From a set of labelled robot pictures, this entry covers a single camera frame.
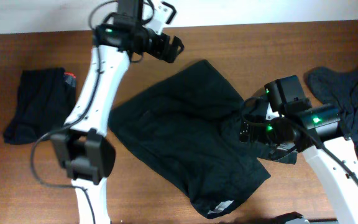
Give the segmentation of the dark green shorts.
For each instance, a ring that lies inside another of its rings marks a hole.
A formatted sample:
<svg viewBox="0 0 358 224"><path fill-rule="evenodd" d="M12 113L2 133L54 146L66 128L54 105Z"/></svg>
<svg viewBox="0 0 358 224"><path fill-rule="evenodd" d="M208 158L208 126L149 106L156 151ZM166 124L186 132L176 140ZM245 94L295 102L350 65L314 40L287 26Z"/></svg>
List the dark green shorts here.
<svg viewBox="0 0 358 224"><path fill-rule="evenodd" d="M243 98L201 60L114 108L109 129L208 219L233 212L269 177L239 141Z"/></svg>

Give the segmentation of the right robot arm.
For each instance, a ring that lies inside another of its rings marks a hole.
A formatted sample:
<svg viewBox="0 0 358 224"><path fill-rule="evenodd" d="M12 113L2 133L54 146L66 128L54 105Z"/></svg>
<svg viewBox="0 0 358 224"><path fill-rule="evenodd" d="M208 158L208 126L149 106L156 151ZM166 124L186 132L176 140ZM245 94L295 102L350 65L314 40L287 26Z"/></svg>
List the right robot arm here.
<svg viewBox="0 0 358 224"><path fill-rule="evenodd" d="M271 141L293 142L321 182L337 221L358 223L358 161L335 106L272 116L263 123L242 122L263 128Z"/></svg>

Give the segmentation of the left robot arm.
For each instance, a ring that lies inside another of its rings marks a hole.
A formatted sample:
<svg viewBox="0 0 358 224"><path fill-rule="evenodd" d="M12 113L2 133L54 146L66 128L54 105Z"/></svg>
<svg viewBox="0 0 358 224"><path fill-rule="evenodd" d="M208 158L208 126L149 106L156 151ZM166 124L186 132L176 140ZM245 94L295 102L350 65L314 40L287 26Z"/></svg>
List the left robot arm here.
<svg viewBox="0 0 358 224"><path fill-rule="evenodd" d="M61 168L76 191L80 223L110 223L106 182L116 151L106 139L108 119L133 53L168 63L184 50L180 38L143 26L101 24L93 32L91 65L74 109L50 140Z"/></svg>

